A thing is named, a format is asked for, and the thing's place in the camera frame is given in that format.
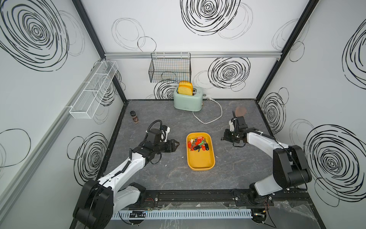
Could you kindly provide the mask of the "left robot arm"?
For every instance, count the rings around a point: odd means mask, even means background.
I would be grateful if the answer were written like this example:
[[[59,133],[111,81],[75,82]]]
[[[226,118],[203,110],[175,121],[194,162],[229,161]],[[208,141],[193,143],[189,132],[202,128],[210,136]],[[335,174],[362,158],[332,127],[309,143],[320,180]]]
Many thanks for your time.
[[[87,181],[73,211],[73,219],[89,229],[104,229],[114,214],[143,202],[145,187],[137,183],[122,187],[156,155],[177,150],[179,142],[168,139],[169,132],[166,125],[158,129],[148,128],[143,141],[129,150],[129,156],[122,164],[98,180]]]

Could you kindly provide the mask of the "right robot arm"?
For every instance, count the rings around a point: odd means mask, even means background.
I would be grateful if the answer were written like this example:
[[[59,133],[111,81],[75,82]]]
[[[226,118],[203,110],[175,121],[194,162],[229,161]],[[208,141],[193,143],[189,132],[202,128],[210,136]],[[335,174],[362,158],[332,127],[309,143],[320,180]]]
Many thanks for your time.
[[[249,128],[243,116],[234,114],[229,126],[222,140],[231,142],[234,147],[243,141],[244,145],[253,145],[272,158],[272,174],[250,185],[248,200],[251,203],[257,204],[263,197],[312,181],[305,153],[300,146],[280,143],[256,128]]]

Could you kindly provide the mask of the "yellow plastic storage box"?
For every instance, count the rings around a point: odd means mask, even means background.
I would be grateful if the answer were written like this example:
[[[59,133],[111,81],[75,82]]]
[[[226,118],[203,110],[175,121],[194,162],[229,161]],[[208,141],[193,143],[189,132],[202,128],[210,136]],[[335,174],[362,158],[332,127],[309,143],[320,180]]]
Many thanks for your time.
[[[201,143],[194,148],[190,147],[190,140],[192,138],[198,138]],[[198,151],[201,145],[207,143],[209,150]],[[205,132],[193,132],[186,137],[186,151],[187,151],[187,163],[193,171],[207,171],[215,166],[215,155],[213,149],[212,138]]]

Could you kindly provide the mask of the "red tag white label key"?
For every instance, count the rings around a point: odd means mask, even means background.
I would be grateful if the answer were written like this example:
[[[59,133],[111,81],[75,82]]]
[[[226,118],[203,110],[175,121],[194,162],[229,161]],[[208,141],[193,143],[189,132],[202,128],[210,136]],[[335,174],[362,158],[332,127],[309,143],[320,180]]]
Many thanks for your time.
[[[190,140],[190,147],[194,148],[195,146],[198,146],[201,143],[201,140],[199,140],[198,138],[192,138]]]

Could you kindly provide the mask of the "small brown spice bottle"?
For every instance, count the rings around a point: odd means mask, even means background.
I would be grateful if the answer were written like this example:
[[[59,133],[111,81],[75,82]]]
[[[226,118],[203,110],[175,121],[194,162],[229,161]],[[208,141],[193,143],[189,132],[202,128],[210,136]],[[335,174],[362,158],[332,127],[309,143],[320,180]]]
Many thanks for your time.
[[[132,110],[130,112],[130,116],[131,116],[131,118],[132,118],[132,120],[133,120],[134,123],[138,123],[139,122],[138,116],[137,116],[137,114],[136,114],[136,112],[134,110]]]

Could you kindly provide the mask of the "mint green toaster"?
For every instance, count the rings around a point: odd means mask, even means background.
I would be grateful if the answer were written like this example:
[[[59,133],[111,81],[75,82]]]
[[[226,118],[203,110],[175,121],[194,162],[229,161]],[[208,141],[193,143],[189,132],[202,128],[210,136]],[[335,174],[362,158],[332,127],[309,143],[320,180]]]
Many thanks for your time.
[[[183,95],[174,90],[174,107],[179,110],[198,112],[203,106],[203,91],[201,88],[193,88],[193,95]]]

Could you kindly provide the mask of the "yellow toast slice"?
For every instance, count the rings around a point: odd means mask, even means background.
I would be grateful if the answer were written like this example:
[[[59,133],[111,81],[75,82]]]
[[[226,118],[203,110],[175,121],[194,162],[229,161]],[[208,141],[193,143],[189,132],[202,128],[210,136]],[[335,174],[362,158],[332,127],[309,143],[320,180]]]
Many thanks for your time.
[[[193,84],[189,81],[181,81],[178,86],[178,94],[193,95]]]

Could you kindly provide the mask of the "white mesh wall shelf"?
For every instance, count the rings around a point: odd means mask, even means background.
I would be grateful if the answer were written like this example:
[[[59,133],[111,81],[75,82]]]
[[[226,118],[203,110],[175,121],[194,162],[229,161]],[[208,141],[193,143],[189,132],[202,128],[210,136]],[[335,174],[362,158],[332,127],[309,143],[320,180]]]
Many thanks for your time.
[[[70,115],[75,119],[92,119],[100,106],[110,106],[117,96],[113,79],[118,71],[116,61],[96,62],[86,86],[72,105]]]

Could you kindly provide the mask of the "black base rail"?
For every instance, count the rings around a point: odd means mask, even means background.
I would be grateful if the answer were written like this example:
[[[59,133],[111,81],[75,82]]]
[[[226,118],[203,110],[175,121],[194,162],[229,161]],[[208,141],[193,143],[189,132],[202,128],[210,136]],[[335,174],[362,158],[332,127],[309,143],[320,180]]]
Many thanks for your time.
[[[146,190],[132,208],[161,208],[169,203],[230,202],[237,207],[259,208],[267,201],[305,201],[313,205],[310,195],[299,189],[282,190],[265,196],[255,194],[252,189],[203,189],[203,190]]]

